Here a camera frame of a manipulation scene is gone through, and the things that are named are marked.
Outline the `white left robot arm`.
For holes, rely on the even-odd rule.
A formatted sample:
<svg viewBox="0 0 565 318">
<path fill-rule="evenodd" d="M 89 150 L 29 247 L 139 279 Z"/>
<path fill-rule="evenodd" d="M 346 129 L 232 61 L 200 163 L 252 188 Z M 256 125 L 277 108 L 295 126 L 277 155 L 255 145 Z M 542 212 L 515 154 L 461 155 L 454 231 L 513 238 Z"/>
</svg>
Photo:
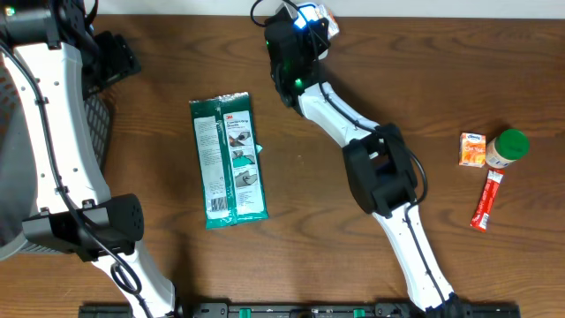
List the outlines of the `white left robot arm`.
<svg viewBox="0 0 565 318">
<path fill-rule="evenodd" d="M 74 254 L 104 272 L 123 306 L 82 317 L 180 317 L 175 285 L 144 242 L 138 197 L 103 176 L 112 124 L 102 90 L 139 72 L 124 37 L 96 33 L 80 1 L 4 1 L 1 75 L 14 118 L 1 142 L 1 256 Z"/>
</svg>

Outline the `orange small box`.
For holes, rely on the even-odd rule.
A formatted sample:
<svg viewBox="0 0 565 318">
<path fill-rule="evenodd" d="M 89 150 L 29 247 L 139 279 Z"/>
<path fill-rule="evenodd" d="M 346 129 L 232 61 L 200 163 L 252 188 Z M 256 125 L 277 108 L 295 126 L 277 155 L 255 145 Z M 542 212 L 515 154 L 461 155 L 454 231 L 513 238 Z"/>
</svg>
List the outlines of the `orange small box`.
<svg viewBox="0 0 565 318">
<path fill-rule="evenodd" d="M 318 4 L 315 11 L 318 19 L 326 19 L 328 21 L 328 39 L 331 40 L 333 37 L 337 36 L 340 32 L 340 28 L 331 10 L 329 10 L 325 4 Z"/>
<path fill-rule="evenodd" d="M 460 136 L 459 164 L 482 168 L 486 163 L 486 136 L 462 132 Z"/>
</svg>

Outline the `red white snack stick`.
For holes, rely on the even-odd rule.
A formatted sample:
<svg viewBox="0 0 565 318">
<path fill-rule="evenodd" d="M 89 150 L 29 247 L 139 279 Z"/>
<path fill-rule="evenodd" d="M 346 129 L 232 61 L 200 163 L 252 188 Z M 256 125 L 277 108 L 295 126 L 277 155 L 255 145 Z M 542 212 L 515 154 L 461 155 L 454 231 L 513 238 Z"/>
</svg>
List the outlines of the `red white snack stick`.
<svg viewBox="0 0 565 318">
<path fill-rule="evenodd" d="M 488 218 L 490 216 L 494 199 L 498 193 L 504 171 L 500 169 L 490 169 L 487 173 L 486 183 L 479 198 L 477 209 L 471 219 L 470 227 L 486 232 Z"/>
</svg>

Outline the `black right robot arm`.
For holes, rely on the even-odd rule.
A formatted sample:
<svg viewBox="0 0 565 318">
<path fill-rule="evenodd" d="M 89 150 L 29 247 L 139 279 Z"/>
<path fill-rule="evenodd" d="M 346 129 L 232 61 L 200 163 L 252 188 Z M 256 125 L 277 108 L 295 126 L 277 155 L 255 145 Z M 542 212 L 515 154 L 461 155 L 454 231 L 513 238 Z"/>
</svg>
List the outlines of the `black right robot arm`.
<svg viewBox="0 0 565 318">
<path fill-rule="evenodd" d="M 426 317 L 462 317 L 420 221 L 418 206 L 428 190 L 422 163 L 396 125 L 379 125 L 356 112 L 321 73 L 333 24 L 317 4 L 291 1 L 261 23 L 275 89 L 287 107 L 341 148 L 351 194 L 385 231 L 416 309 Z"/>
</svg>

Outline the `green lid spice jar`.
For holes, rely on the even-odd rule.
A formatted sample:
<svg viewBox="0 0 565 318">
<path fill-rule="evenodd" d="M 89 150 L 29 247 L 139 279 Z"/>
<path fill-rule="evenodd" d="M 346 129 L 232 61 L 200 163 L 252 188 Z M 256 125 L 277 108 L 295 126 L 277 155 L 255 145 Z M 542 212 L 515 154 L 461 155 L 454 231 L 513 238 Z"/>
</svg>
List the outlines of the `green lid spice jar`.
<svg viewBox="0 0 565 318">
<path fill-rule="evenodd" d="M 530 141 L 517 129 L 507 129 L 486 145 L 486 164 L 504 169 L 530 151 Z"/>
</svg>

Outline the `green white snack bag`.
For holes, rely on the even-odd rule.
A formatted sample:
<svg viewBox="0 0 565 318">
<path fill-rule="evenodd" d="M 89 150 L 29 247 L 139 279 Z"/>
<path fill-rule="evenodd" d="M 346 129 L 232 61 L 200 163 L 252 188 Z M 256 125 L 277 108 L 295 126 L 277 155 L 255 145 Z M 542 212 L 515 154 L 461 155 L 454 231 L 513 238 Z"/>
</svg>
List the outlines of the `green white snack bag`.
<svg viewBox="0 0 565 318">
<path fill-rule="evenodd" d="M 191 101 L 206 228 L 268 219 L 250 95 Z"/>
</svg>

